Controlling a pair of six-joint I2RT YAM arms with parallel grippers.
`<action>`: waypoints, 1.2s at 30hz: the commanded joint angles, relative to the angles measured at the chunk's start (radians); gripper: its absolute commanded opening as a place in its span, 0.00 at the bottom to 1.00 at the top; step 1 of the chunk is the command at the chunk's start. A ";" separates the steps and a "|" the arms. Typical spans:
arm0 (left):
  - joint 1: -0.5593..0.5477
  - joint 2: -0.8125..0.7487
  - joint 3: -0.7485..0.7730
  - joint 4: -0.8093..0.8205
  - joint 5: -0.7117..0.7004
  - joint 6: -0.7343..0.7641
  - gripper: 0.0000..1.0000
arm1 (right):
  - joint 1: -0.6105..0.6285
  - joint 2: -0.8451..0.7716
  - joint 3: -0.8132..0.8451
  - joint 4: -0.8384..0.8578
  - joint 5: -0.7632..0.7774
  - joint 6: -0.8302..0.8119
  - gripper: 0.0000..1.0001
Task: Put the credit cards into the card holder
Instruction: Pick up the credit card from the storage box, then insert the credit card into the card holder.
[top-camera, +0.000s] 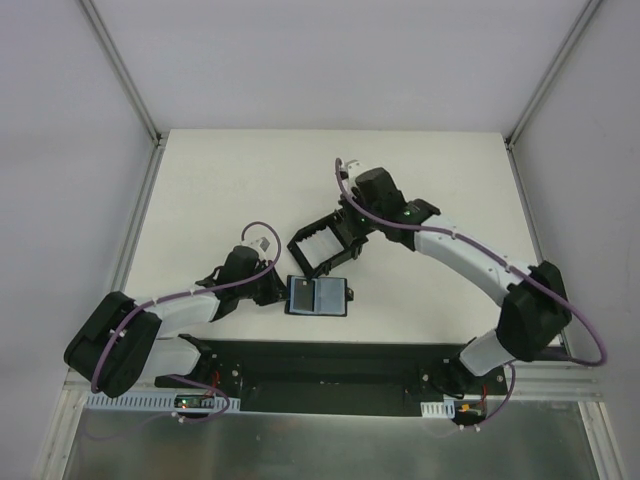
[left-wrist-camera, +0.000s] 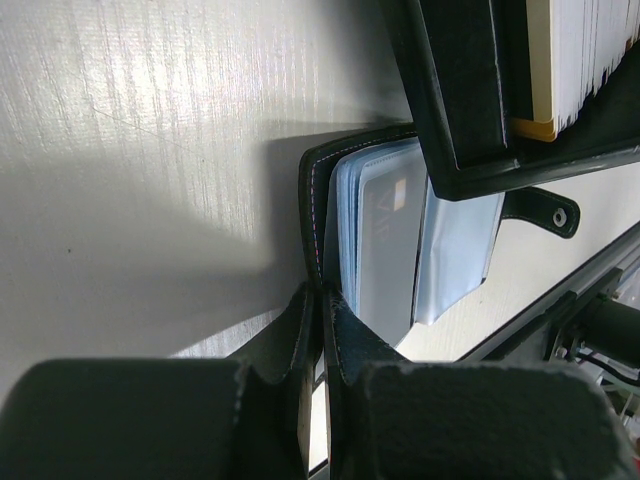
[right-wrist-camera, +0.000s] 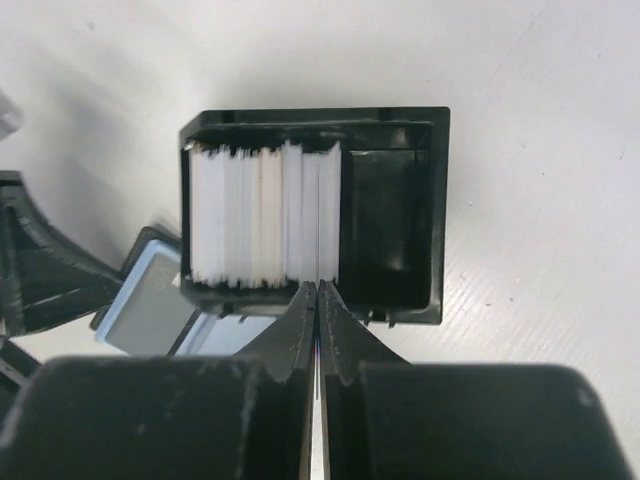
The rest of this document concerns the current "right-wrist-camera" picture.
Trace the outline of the dark credit card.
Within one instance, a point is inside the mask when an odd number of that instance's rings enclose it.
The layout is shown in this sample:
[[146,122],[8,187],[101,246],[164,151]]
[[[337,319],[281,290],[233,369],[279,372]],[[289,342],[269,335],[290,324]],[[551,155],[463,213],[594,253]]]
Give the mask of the dark credit card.
[[179,263],[156,253],[115,311],[105,341],[131,355],[167,354],[194,312],[178,283]]

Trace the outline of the black leather card holder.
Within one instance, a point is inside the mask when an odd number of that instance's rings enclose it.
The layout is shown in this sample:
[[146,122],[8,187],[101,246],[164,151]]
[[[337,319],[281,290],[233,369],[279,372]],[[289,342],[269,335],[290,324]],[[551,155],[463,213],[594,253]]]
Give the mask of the black leather card holder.
[[180,267],[180,240],[144,227],[123,264],[120,291],[90,323],[95,341],[131,356],[231,356],[275,322],[201,311],[180,290]]

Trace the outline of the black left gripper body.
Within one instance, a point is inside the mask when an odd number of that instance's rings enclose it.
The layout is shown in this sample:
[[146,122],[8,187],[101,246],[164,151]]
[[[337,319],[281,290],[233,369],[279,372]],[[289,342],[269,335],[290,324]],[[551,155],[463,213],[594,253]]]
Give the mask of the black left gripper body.
[[1,173],[1,398],[38,362],[12,342],[108,306],[120,273],[49,224],[17,171]]

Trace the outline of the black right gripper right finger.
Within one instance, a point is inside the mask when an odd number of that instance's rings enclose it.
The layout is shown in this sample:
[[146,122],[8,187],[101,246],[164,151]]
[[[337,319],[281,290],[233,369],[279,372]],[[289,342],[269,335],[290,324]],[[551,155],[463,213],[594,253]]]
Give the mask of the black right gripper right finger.
[[556,364],[413,364],[317,297],[329,479],[630,479],[604,406]]

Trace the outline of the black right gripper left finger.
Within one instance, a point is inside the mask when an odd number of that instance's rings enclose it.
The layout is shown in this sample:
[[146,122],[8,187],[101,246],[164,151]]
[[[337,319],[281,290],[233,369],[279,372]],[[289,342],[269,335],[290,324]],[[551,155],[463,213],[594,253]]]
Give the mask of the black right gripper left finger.
[[229,357],[67,357],[1,432],[5,479],[306,479],[317,290]]

